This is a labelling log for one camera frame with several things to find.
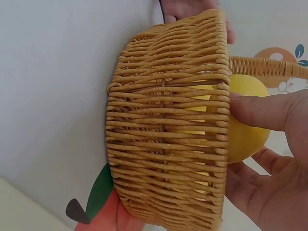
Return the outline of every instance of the finger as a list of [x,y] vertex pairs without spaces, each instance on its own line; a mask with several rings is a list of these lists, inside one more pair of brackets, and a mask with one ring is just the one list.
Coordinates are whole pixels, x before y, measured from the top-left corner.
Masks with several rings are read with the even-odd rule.
[[293,160],[293,157],[278,155],[266,147],[254,154],[252,158],[272,176],[280,173]]
[[174,22],[177,21],[177,18],[173,15],[166,14],[166,15],[164,15],[164,21],[165,21],[165,23],[174,23]]
[[234,172],[239,178],[243,179],[245,182],[250,183],[256,187],[261,187],[266,182],[269,181],[270,176],[260,175],[252,168],[244,164],[243,162],[239,162],[236,164],[228,165],[228,168]]
[[248,213],[249,203],[256,191],[256,186],[245,182],[231,169],[228,169],[226,196],[243,213]]
[[284,131],[293,98],[292,93],[268,97],[231,94],[231,114],[249,126]]
[[231,23],[228,20],[227,20],[227,34],[228,34],[228,43],[234,44],[236,35],[235,35],[235,32],[233,30]]

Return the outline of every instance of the basket handle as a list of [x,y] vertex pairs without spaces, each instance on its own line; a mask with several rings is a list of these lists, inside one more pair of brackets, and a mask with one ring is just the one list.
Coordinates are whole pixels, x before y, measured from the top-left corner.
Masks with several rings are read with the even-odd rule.
[[250,76],[282,76],[308,79],[308,69],[291,62],[272,59],[231,56],[230,70],[233,74]]

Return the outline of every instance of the woven basket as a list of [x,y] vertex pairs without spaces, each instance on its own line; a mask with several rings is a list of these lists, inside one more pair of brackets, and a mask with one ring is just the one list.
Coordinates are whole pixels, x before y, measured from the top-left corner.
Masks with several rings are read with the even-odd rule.
[[122,51],[108,86],[106,142],[115,188],[134,217],[170,231],[219,229],[230,73],[308,77],[296,64],[229,57],[219,10],[154,26]]

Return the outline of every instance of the blue droplet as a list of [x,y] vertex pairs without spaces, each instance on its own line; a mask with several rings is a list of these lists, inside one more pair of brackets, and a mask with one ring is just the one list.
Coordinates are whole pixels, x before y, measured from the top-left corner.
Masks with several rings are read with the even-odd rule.
[[304,54],[304,51],[305,51],[305,49],[304,49],[303,44],[299,44],[299,45],[296,47],[296,49],[295,49],[295,57],[296,57],[296,58],[302,57],[303,54]]
[[298,64],[301,65],[301,66],[308,66],[308,61],[307,60],[301,60],[301,61],[298,61]]

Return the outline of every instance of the green leaf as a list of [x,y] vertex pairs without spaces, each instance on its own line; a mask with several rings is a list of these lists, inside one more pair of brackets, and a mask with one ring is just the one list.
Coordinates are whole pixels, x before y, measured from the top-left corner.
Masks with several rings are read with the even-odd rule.
[[106,164],[98,175],[88,199],[86,214],[90,220],[93,220],[105,205],[113,187],[114,183],[110,173],[110,166],[109,164]]

